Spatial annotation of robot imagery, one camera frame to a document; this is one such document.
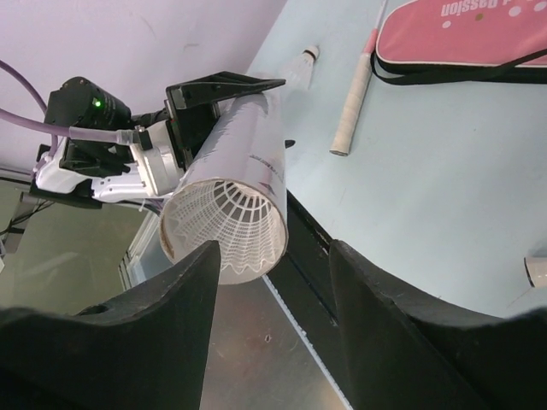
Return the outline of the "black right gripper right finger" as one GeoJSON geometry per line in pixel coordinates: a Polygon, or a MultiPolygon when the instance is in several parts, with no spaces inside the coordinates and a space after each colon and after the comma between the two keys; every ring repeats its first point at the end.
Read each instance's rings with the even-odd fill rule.
{"type": "Polygon", "coordinates": [[[543,409],[546,311],[442,301],[334,241],[332,289],[355,409],[543,409]]]}

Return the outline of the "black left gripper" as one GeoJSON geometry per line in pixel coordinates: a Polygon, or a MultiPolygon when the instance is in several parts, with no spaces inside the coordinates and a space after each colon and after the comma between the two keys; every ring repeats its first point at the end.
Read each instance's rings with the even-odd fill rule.
{"type": "MultiPolygon", "coordinates": [[[[218,102],[270,91],[285,79],[259,79],[239,73],[219,72],[166,89],[170,116],[169,137],[179,167],[188,167],[220,117],[218,102]]],[[[287,149],[296,144],[285,140],[287,149]]]]}

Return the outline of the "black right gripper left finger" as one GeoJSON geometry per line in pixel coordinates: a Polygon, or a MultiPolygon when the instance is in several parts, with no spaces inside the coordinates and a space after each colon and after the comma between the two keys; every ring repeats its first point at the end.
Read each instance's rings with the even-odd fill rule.
{"type": "Polygon", "coordinates": [[[2,408],[199,408],[220,262],[208,241],[75,315],[3,309],[2,408]]]}

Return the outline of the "white shuttlecock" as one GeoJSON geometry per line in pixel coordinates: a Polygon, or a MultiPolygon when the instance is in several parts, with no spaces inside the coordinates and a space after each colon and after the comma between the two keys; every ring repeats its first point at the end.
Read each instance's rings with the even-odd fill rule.
{"type": "Polygon", "coordinates": [[[271,271],[285,252],[285,220],[260,191],[210,179],[182,187],[162,211],[160,238],[170,261],[207,241],[221,250],[219,284],[242,284],[271,271]]]}
{"type": "Polygon", "coordinates": [[[285,66],[286,83],[290,87],[307,90],[320,53],[320,48],[317,45],[310,45],[289,61],[285,66]]]}

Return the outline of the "white shuttlecock tube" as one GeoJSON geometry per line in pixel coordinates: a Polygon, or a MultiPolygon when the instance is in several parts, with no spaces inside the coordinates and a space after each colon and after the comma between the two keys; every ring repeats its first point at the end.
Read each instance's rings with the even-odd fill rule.
{"type": "Polygon", "coordinates": [[[166,202],[159,235],[172,263],[218,242],[221,285],[250,282],[276,266],[289,238],[278,91],[233,101],[166,202]]]}

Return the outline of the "clear tube lid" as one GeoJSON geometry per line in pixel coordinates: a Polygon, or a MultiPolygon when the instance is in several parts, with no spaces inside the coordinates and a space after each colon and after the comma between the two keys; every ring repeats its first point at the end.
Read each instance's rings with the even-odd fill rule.
{"type": "Polygon", "coordinates": [[[526,277],[533,288],[547,286],[547,257],[528,256],[524,258],[526,277]]]}

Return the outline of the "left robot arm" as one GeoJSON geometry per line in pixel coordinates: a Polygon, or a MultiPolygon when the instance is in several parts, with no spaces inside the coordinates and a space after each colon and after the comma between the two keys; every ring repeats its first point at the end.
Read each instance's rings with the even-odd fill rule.
{"type": "Polygon", "coordinates": [[[219,72],[170,85],[164,107],[134,115],[119,98],[84,77],[50,93],[44,122],[83,129],[91,139],[62,137],[38,150],[30,193],[77,208],[147,203],[176,189],[221,117],[220,105],[285,84],[219,72]]]}

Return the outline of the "pink racket bag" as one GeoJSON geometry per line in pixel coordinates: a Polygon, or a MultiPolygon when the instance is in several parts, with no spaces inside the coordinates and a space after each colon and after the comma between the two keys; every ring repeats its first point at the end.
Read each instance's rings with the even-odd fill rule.
{"type": "Polygon", "coordinates": [[[390,85],[543,85],[546,3],[410,1],[386,16],[370,61],[390,85]]]}

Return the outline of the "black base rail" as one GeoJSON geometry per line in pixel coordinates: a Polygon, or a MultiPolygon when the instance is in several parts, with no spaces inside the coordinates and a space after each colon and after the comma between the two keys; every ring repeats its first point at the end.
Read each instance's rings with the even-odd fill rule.
{"type": "Polygon", "coordinates": [[[298,199],[287,193],[289,242],[265,281],[344,409],[350,384],[329,269],[332,238],[298,199]]]}

